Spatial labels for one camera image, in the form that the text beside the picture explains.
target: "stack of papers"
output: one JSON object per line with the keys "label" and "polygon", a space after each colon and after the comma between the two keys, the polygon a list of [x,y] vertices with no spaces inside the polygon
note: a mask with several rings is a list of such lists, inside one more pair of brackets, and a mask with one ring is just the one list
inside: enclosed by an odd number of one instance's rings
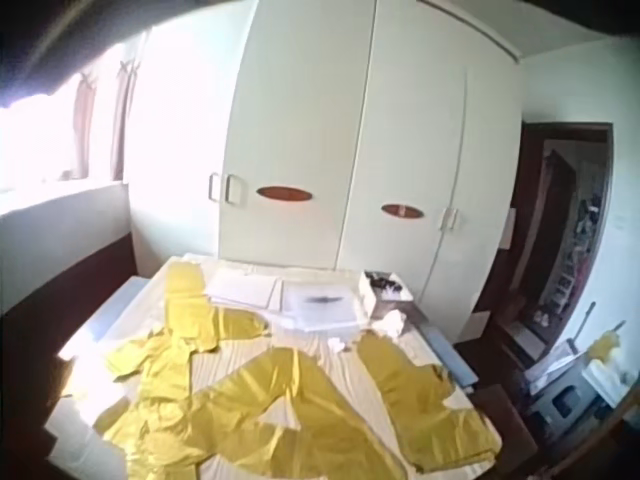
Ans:
{"label": "stack of papers", "polygon": [[287,282],[283,287],[282,313],[305,332],[357,327],[357,307],[358,299],[344,285]]}
{"label": "stack of papers", "polygon": [[263,310],[280,310],[282,282],[278,277],[221,268],[205,288],[214,302]]}

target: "yellow object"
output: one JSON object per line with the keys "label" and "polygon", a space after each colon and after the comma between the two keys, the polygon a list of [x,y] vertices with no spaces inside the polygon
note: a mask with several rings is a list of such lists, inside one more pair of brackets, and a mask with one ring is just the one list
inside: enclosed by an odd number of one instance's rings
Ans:
{"label": "yellow object", "polygon": [[166,330],[148,339],[132,340],[107,356],[116,376],[142,373],[138,398],[179,400],[191,392],[189,358],[195,347]]}
{"label": "yellow object", "polygon": [[[280,397],[291,402],[300,430],[259,420]],[[142,400],[105,438],[126,452],[135,479],[190,478],[190,468],[216,454],[268,477],[406,478],[324,371],[289,348],[268,350],[184,400]]]}
{"label": "yellow object", "polygon": [[215,307],[202,295],[204,279],[193,263],[171,263],[165,295],[166,328],[132,340],[107,357],[116,376],[141,372],[138,399],[180,400],[190,394],[190,357],[217,347],[219,340],[261,336],[266,324],[257,314]]}
{"label": "yellow object", "polygon": [[363,335],[358,355],[393,423],[400,451],[419,471],[433,472],[495,459],[500,444],[475,409],[442,402],[454,385],[440,365],[414,365],[390,340]]}
{"label": "yellow object", "polygon": [[165,298],[200,295],[204,292],[204,277],[199,265],[173,262],[167,267]]}
{"label": "yellow object", "polygon": [[591,360],[600,360],[602,363],[607,363],[613,349],[619,346],[620,337],[618,334],[616,332],[605,332],[587,349],[587,356]]}

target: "white box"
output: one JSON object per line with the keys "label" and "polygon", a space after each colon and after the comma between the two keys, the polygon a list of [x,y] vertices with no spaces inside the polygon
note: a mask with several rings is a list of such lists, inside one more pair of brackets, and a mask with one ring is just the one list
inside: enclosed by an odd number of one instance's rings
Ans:
{"label": "white box", "polygon": [[387,276],[389,280],[398,283],[402,290],[399,292],[380,292],[371,286],[369,278],[365,272],[360,274],[358,281],[358,291],[362,300],[364,311],[370,319],[379,319],[384,317],[388,312],[394,310],[403,304],[413,302],[413,295],[409,291],[407,285],[395,273],[384,274],[374,272],[376,275]]}

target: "wardrobe door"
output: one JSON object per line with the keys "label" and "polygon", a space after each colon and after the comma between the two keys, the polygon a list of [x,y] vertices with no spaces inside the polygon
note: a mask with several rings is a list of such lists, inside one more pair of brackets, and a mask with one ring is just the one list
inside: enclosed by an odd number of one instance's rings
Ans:
{"label": "wardrobe door", "polygon": [[418,297],[440,242],[462,136],[465,70],[449,18],[378,0],[338,267],[396,272]]}
{"label": "wardrobe door", "polygon": [[336,263],[374,0],[261,0],[228,132],[220,256]]}
{"label": "wardrobe door", "polygon": [[463,30],[469,67],[460,166],[449,221],[419,304],[450,341],[469,320],[498,249],[521,125],[518,66],[477,32]]}
{"label": "wardrobe door", "polygon": [[125,178],[138,271],[172,255],[215,254],[219,176],[236,75],[256,0],[154,27],[134,91]]}

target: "door handle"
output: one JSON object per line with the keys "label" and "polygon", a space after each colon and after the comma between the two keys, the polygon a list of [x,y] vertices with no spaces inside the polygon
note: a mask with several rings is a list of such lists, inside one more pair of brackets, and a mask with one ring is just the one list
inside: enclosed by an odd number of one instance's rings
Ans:
{"label": "door handle", "polygon": [[211,175],[209,175],[209,191],[207,192],[207,197],[209,198],[209,200],[211,200],[213,203],[220,203],[219,200],[213,198],[213,179],[215,177],[220,177],[220,174],[218,172],[213,172]]}
{"label": "door handle", "polygon": [[449,217],[449,207],[445,207],[442,209],[442,214],[440,215],[440,221],[438,222],[438,230],[442,231],[444,229],[444,223]]}
{"label": "door handle", "polygon": [[229,200],[229,191],[231,190],[231,177],[233,175],[231,175],[230,173],[227,174],[227,176],[224,179],[224,203],[228,203],[229,205],[232,205],[231,201]]}
{"label": "door handle", "polygon": [[453,230],[456,226],[456,220],[458,220],[458,209],[453,209],[453,215],[451,215],[451,221],[449,222],[449,230]]}

